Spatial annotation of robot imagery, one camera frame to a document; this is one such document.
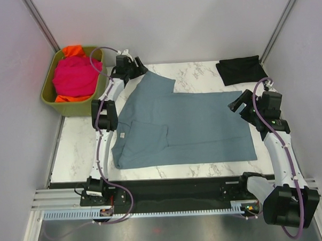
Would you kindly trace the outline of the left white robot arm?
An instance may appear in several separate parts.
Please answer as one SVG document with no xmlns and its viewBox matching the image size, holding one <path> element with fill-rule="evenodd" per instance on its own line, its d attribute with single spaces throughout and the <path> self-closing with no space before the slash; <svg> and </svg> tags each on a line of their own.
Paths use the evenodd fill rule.
<svg viewBox="0 0 322 241">
<path fill-rule="evenodd" d="M 82 207 L 104 206 L 111 198 L 105 180 L 108 177 L 110 143 L 119 122 L 115 102 L 131 79 L 147 73 L 147 68 L 139 57 L 132 59 L 129 55 L 120 54 L 115 61 L 116 66 L 111 71 L 104 94 L 91 102 L 91 122 L 95 129 L 96 149 L 90 176 L 83 184 L 80 201 Z"/>
</svg>

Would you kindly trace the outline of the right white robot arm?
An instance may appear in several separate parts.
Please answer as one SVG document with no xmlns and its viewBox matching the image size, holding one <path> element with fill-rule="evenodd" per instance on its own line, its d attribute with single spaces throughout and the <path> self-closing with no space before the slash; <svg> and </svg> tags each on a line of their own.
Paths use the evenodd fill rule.
<svg viewBox="0 0 322 241">
<path fill-rule="evenodd" d="M 275 182 L 271 184 L 259 173 L 243 172 L 238 193 L 242 198 L 253 196 L 262 205 L 265 222 L 282 227 L 309 227 L 319 204 L 317 190 L 310 189 L 298 167 L 288 123 L 281 119 L 282 94 L 265 91 L 260 97 L 245 90 L 228 107 L 240 112 L 243 120 L 254 125 L 271 158 Z"/>
</svg>

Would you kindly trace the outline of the blue-grey t-shirt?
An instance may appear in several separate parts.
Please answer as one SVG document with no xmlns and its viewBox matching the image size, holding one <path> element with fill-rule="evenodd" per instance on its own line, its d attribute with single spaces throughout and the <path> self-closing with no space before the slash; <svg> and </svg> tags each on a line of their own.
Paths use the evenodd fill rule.
<svg viewBox="0 0 322 241">
<path fill-rule="evenodd" d="M 239 91 L 176 93 L 148 72 L 119 114 L 112 149 L 118 169 L 257 160 L 247 122 L 228 104 Z"/>
</svg>

